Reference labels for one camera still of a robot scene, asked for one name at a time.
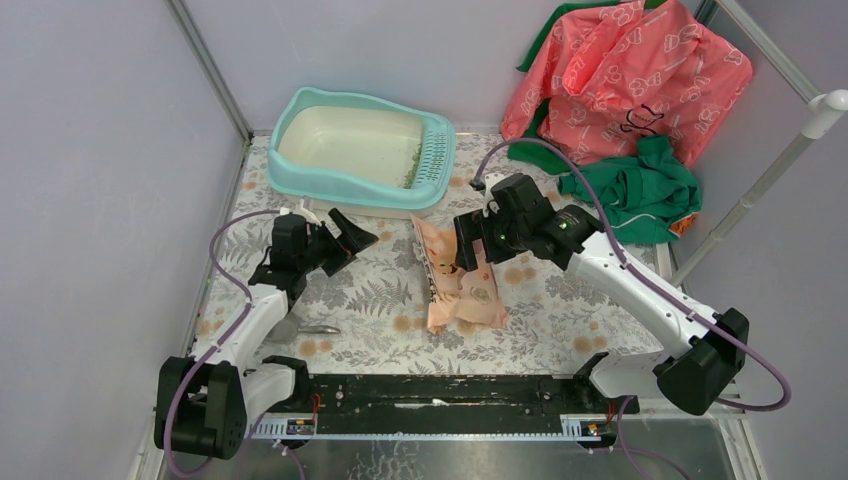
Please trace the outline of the pink cat litter bag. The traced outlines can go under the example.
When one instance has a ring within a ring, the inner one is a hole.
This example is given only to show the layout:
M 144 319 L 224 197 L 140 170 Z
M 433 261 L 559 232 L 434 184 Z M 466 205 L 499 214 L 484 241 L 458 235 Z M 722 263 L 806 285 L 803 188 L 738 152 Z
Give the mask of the pink cat litter bag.
M 411 221 L 430 291 L 427 329 L 440 334 L 456 320 L 488 328 L 504 327 L 509 315 L 482 245 L 472 245 L 477 268 L 467 271 L 456 263 L 457 235 L 453 230 L 439 229 L 416 216 Z

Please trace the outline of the teal litter box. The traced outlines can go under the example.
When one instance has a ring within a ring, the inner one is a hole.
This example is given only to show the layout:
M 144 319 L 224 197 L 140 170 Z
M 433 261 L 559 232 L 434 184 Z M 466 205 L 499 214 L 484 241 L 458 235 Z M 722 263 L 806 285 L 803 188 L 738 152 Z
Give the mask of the teal litter box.
M 302 87 L 272 131 L 267 181 L 319 209 L 426 217 L 448 190 L 456 144 L 453 124 L 441 115 Z

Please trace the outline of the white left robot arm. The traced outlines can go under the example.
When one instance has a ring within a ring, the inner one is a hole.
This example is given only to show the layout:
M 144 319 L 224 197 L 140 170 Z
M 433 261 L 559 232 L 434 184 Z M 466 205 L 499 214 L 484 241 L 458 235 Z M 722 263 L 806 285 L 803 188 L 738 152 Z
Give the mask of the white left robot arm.
M 304 361 L 271 357 L 256 368 L 249 364 L 299 299 L 310 273 L 335 275 L 378 237 L 336 208 L 329 212 L 336 232 L 303 207 L 272 214 L 269 246 L 249 280 L 236 284 L 245 295 L 241 309 L 188 355 L 171 356 L 160 368 L 153 439 L 169 455 L 228 460 L 271 408 L 296 411 L 313 404 Z

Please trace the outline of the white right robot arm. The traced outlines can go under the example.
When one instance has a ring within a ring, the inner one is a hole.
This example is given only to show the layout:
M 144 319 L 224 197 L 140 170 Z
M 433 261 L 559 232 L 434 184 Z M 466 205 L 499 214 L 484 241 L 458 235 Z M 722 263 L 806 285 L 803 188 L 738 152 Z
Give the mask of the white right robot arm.
M 555 209 L 525 174 L 487 176 L 483 206 L 454 218 L 457 267 L 472 272 L 530 252 L 600 290 L 642 324 L 658 352 L 603 352 L 579 371 L 575 402 L 597 412 L 612 398 L 663 397 L 702 415 L 745 363 L 749 322 L 735 309 L 720 314 L 674 289 L 634 256 L 612 245 L 601 221 L 585 209 Z

